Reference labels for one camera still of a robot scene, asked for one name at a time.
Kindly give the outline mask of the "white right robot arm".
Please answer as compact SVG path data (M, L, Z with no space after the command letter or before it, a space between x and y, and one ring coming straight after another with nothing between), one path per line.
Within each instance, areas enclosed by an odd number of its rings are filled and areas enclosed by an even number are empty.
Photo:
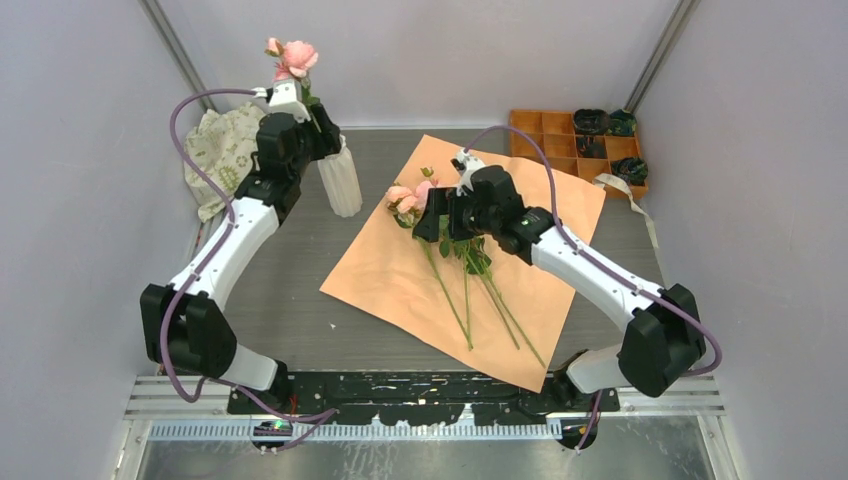
M704 356L706 335L688 289L648 282L604 257L555 213L525 205L502 167L464 167L458 185L429 190L414 235L437 241L441 219L450 239L491 236L504 252L574 288L622 331L619 345L577 354L558 370L555 396L565 409L580 410L611 388L659 397Z

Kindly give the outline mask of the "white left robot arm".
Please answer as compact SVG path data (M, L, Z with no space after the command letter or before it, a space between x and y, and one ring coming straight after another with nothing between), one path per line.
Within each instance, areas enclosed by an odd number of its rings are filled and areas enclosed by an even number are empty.
M324 106L299 123L287 113L259 122L252 171L237 188L225 221L198 256L166 285L150 284L140 307L150 360L252 391L269 413L292 397L286 365L241 345L224 317L226 301L262 244L301 196L310 163L341 151L339 128Z

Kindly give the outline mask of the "pink rose stem one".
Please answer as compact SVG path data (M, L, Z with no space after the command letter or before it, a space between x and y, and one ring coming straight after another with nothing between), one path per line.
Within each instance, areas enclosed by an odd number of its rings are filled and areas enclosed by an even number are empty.
M299 83L302 102L307 106L320 101L312 94L310 70L317 64L319 54L314 46L304 41L282 43L271 37L267 41L265 53L276 59L273 82L294 79Z

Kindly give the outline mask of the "pale rose stem four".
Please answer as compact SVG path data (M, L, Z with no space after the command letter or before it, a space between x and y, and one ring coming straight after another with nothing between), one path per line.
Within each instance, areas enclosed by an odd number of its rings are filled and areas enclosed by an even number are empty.
M439 186L439 181L435 176L435 170L430 166L420 168L420 173L423 175L421 186L426 186L428 189Z

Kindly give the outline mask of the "cream ribbon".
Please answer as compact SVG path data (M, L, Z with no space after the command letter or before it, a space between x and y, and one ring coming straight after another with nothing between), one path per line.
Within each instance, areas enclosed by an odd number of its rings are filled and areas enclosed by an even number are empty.
M633 212L640 214L644 217L645 225L648 231L649 238L651 240L652 247L655 251L657 251L659 249L659 245L656 236L655 223L650 217L650 215L645 210L643 210L638 204L636 197L629 184L625 180L608 173L601 173L595 176L592 180L592 184L599 188L610 187L614 191L625 195L629 202L630 209Z

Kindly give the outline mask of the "pink rose stem three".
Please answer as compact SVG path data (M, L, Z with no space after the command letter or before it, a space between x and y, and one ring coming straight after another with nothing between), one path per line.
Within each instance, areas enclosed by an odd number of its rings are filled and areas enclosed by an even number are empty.
M429 249L425 250L427 261L464 338L467 349L471 351L474 348L470 290L471 280L476 278L491 300L513 346L517 350L526 348L540 366L546 367L539 350L507 305L504 294L497 285L492 268L492 259L485 249L485 240L482 237L471 240L451 240L446 235L441 235L436 242L435 251L436 253ZM454 301L453 295L437 265L436 257L450 262L452 266L459 269L462 283L462 308L457 307L457 303Z

